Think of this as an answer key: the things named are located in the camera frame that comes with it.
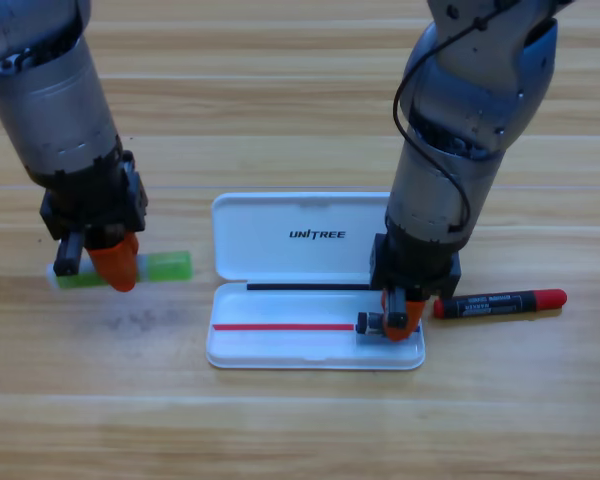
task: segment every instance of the red pen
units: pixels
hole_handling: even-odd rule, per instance
[[[438,299],[433,304],[433,314],[437,318],[508,315],[559,309],[565,303],[567,294],[559,289],[486,293],[447,300]]]

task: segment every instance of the wood grain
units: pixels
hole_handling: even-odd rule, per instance
[[[410,373],[205,359],[210,206],[386,191],[390,101],[424,0],[97,0],[88,40],[175,285],[53,292],[42,192],[0,127],[0,480],[600,480],[600,0],[560,16],[554,82],[507,153],[459,293],[557,287],[560,315],[443,322]]]

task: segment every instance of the robotic arm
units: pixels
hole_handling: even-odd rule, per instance
[[[392,306],[385,308],[385,330],[393,331],[393,339],[417,327],[409,319],[419,320],[431,295],[453,295],[458,252],[469,241],[506,150],[549,87],[554,16],[570,3],[429,0],[434,22],[415,46],[394,102],[405,144],[386,212],[387,233],[377,235],[371,258],[371,286],[385,290],[385,305]],[[398,107],[409,121],[407,130]]]
[[[371,258],[399,337],[431,295],[453,295],[500,162],[553,75],[557,23],[573,0],[429,0],[434,22],[415,46],[394,102],[405,138]],[[118,290],[135,283],[135,232],[147,198],[122,148],[83,32],[89,0],[0,0],[0,119],[60,240],[57,275],[83,247]],[[398,110],[410,126],[404,129]],[[405,303],[416,306],[407,315]]]
[[[147,197],[122,148],[83,36],[89,0],[0,0],[0,120],[55,240],[56,275],[78,273],[83,247],[114,288],[135,285],[135,232]]]

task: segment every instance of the unitree logo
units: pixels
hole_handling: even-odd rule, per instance
[[[291,231],[289,238],[310,238],[315,240],[317,238],[344,238],[347,232],[325,232],[315,230],[305,230],[304,232]]]

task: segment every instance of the red stick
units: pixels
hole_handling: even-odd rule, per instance
[[[304,331],[304,332],[351,332],[352,323],[220,323],[213,329],[221,332],[237,331]]]

